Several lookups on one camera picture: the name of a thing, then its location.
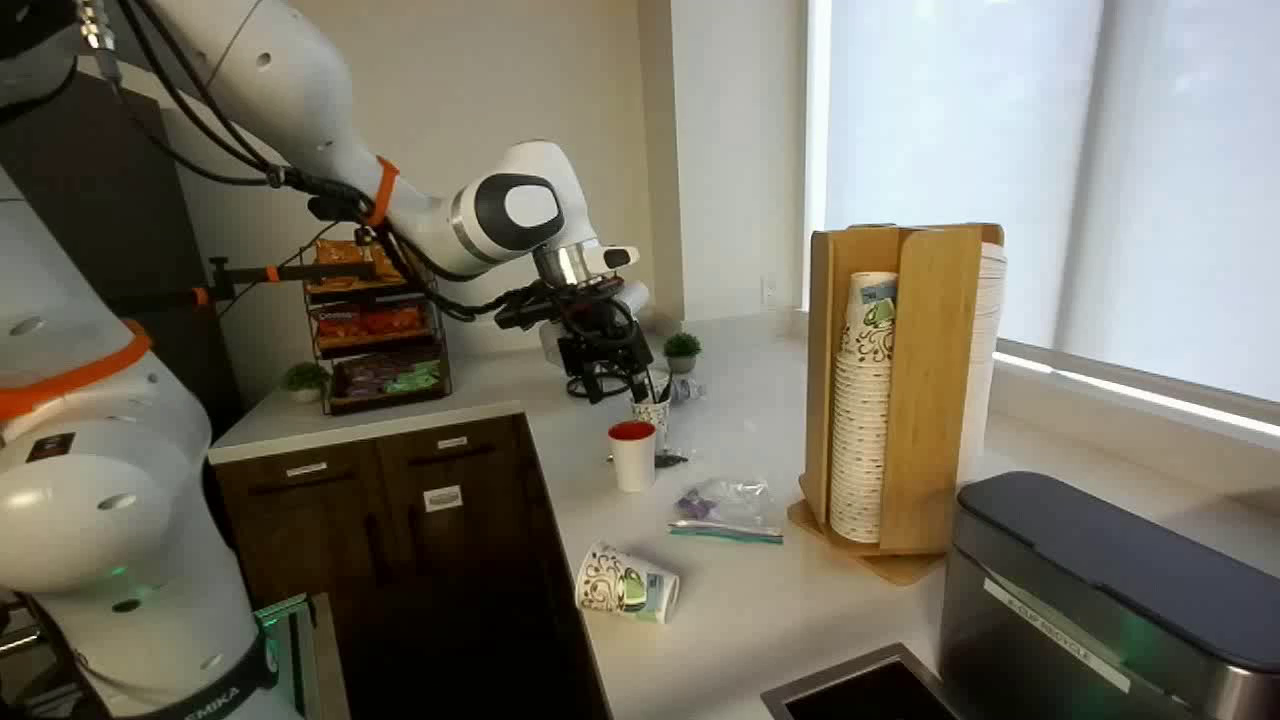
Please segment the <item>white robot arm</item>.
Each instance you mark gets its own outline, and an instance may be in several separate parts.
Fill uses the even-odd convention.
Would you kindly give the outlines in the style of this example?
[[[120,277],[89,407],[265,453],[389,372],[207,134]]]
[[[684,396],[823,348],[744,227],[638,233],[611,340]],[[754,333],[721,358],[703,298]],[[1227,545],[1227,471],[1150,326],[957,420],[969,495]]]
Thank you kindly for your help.
[[[623,258],[598,239],[553,145],[521,145],[448,199],[421,196],[354,126],[347,69],[289,0],[120,0],[177,42],[204,104],[274,153],[259,175],[332,196],[414,282],[529,258],[526,326],[619,313]],[[195,396],[120,319],[24,199],[0,223],[0,584],[36,599],[111,720],[297,720],[199,467]]]

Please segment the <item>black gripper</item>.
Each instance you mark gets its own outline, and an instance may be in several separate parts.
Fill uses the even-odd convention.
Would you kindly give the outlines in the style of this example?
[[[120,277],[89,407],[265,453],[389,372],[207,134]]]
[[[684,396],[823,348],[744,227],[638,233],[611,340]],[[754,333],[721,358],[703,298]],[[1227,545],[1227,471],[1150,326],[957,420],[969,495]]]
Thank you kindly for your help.
[[[553,352],[564,369],[564,392],[590,403],[640,396],[654,375],[654,352],[638,313],[619,302],[619,282],[553,286],[534,282],[504,298],[499,329],[553,329]]]

